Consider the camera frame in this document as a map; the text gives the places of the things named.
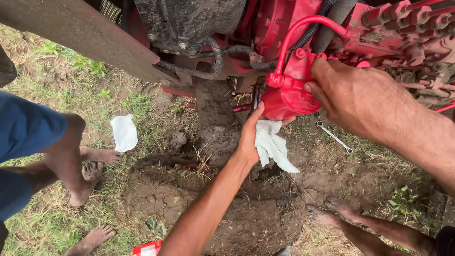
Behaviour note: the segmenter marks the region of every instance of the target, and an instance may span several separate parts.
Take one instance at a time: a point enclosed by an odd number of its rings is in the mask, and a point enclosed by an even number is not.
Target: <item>spanner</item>
[[[328,133],[330,136],[332,136],[332,138],[334,138],[336,141],[338,141],[338,143],[340,143],[344,149],[346,150],[346,152],[348,152],[348,154],[352,154],[352,152],[354,152],[352,150],[352,148],[348,147],[346,144],[344,144],[339,138],[337,138],[337,136],[335,136],[333,133],[329,132],[329,130],[327,130],[327,128],[324,126],[324,124],[322,123],[322,121],[317,121],[316,122],[316,125],[323,129],[326,133]]]

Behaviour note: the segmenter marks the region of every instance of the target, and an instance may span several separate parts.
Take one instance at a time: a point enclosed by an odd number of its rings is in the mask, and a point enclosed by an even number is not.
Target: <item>blue shorts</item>
[[[67,127],[61,113],[0,91],[0,163],[44,150],[59,141]],[[0,170],[0,221],[24,208],[31,193],[27,178]]]

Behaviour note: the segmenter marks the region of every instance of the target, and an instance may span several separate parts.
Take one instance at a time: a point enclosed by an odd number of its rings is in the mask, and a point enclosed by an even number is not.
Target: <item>red engine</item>
[[[311,56],[324,53],[327,58],[348,65],[356,66],[367,61],[372,67],[384,70],[409,70],[418,79],[412,83],[403,82],[403,85],[412,88],[421,102],[431,105],[451,101],[455,86],[443,83],[449,77],[443,76],[440,65],[455,62],[455,16],[450,15],[455,12],[453,4],[432,10],[428,5],[442,0],[423,0],[413,4],[405,0],[379,7],[352,0],[334,2],[249,0],[235,31],[230,35],[215,33],[212,38],[221,49],[234,45],[251,46],[253,43],[254,50],[224,54],[221,74],[214,79],[228,79],[233,90],[246,92],[250,86],[263,83],[261,77],[274,71],[281,50],[289,58],[283,60],[287,63],[282,70],[284,74],[307,81],[310,79]],[[318,12],[325,12],[324,15],[340,24],[349,35],[336,35],[325,26],[319,29],[308,23],[296,28],[285,42],[288,31],[296,22]],[[150,30],[141,24],[139,14],[143,17],[140,11],[132,12],[129,32],[145,45],[152,45],[151,49],[162,60],[188,70],[208,71],[214,67],[214,57],[199,58],[198,53],[185,51],[186,43],[178,44],[182,52],[175,46],[154,44],[153,35],[149,33],[147,36]],[[202,48],[202,51],[210,50],[208,46]],[[163,71],[173,73],[180,83],[163,90],[193,97],[196,85],[193,85],[191,75],[194,74],[166,67]],[[309,99],[306,106],[310,112],[317,109],[317,104],[313,108],[311,102]]]

